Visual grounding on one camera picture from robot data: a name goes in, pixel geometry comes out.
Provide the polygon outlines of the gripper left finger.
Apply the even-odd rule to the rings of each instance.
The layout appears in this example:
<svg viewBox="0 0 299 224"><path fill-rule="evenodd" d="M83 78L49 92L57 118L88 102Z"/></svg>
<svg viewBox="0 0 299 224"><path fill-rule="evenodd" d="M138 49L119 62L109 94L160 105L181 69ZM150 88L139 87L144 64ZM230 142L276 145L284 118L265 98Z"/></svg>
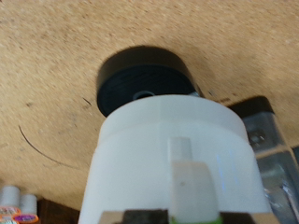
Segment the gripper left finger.
<svg viewBox="0 0 299 224"><path fill-rule="evenodd" d="M169 218L163 209L106 211L100 224L169 224Z"/></svg>

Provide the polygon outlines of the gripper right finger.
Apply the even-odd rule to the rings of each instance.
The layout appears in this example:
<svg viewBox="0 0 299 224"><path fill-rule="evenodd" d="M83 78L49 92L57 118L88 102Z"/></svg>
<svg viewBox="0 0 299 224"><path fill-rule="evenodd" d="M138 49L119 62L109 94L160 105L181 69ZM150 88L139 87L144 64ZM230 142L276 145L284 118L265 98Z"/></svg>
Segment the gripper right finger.
<svg viewBox="0 0 299 224"><path fill-rule="evenodd" d="M223 224L280 224L272 213L221 213Z"/></svg>

